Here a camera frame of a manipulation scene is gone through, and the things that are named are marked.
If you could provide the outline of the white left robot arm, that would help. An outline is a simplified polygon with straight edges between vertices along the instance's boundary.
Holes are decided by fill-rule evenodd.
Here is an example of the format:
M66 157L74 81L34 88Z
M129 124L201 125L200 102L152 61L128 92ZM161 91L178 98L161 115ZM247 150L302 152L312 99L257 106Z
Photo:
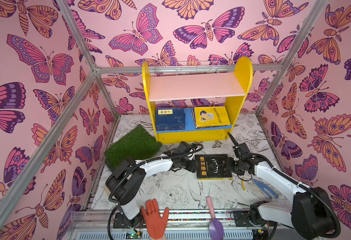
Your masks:
M136 195L142 182L153 175L168 171L187 170L195 172L197 163L194 155L204 146L181 142L176 148L158 157L146 160L123 160L105 182L109 190L108 200L115 202L123 217L130 222L142 219Z

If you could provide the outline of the black notebook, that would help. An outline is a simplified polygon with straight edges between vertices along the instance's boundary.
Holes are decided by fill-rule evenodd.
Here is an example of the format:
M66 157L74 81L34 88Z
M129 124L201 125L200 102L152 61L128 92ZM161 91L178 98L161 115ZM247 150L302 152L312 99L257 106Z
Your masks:
M226 168L226 154L195 155L197 180L231 180L232 172Z

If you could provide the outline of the yellow cartoon boy book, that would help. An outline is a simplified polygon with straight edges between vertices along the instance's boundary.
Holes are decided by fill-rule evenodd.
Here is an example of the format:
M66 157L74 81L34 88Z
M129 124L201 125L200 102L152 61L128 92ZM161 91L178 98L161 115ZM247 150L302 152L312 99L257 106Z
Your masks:
M231 124L224 106L195 107L192 116L196 129L225 127Z

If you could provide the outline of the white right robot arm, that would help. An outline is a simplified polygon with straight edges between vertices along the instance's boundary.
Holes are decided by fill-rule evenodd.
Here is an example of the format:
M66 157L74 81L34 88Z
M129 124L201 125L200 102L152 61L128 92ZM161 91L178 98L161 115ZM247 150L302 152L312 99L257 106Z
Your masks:
M340 221L324 189L291 178L265 156L252 153L246 144L234 141L233 151L236 157L225 160L226 169L238 176L248 173L266 181L292 204L287 207L259 201L250 205L248 216L253 225L273 222L294 228L307 240L317 237L334 239L340 235Z

